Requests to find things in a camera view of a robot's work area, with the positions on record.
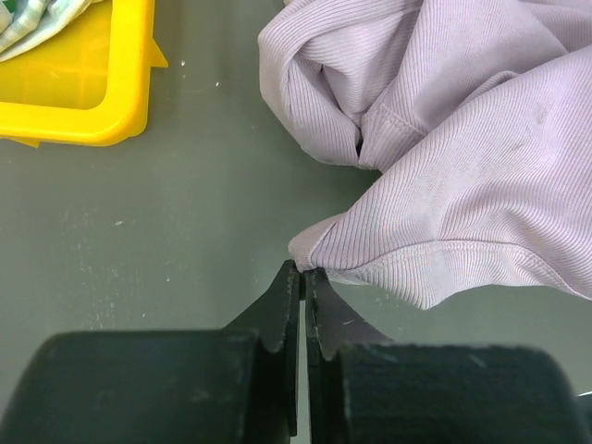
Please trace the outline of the lilac tank top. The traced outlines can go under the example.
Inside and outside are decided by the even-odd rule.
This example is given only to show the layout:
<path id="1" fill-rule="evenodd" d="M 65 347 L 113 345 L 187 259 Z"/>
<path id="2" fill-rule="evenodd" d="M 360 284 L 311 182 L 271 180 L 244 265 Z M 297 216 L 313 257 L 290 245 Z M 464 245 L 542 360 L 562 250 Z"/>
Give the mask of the lilac tank top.
<path id="1" fill-rule="evenodd" d="M 288 1 L 263 99 L 302 149 L 379 179 L 290 242 L 301 270 L 427 309 L 472 288 L 591 295 L 587 1 Z"/>

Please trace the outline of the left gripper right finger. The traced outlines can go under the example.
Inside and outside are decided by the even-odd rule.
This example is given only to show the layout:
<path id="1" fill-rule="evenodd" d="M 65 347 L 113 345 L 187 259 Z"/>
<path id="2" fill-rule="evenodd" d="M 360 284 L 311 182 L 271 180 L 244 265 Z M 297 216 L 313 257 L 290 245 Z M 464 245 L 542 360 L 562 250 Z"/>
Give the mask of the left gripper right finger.
<path id="1" fill-rule="evenodd" d="M 591 400 L 546 352 L 396 342 L 302 278 L 314 443 L 587 443 Z"/>

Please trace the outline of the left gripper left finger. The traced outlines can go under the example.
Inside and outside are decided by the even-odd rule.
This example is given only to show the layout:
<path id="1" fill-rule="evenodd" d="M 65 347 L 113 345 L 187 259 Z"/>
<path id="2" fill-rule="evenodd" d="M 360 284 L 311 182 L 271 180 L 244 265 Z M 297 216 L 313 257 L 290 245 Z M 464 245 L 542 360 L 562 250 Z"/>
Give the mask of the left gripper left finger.
<path id="1" fill-rule="evenodd" d="M 287 443 L 297 433 L 300 276 L 220 329 L 59 334 L 33 355 L 5 443 Z"/>

